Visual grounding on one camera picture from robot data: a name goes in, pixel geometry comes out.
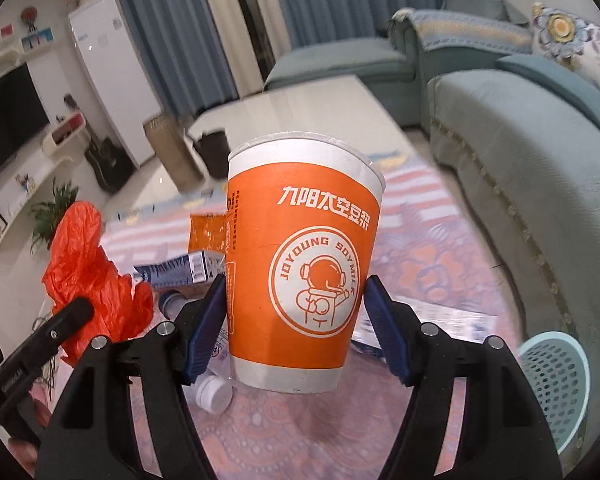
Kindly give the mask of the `person's left hand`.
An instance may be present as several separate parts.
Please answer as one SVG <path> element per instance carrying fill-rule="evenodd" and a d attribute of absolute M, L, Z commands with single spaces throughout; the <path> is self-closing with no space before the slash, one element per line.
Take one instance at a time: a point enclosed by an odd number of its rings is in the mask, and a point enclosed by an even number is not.
<path fill-rule="evenodd" d="M 33 400 L 36 420 L 43 428 L 48 426 L 52 413 L 48 407 L 38 399 Z M 16 461 L 27 471 L 32 478 L 35 477 L 35 467 L 38 462 L 38 450 L 27 441 L 19 440 L 13 437 L 8 439 L 9 452 L 15 457 Z"/>

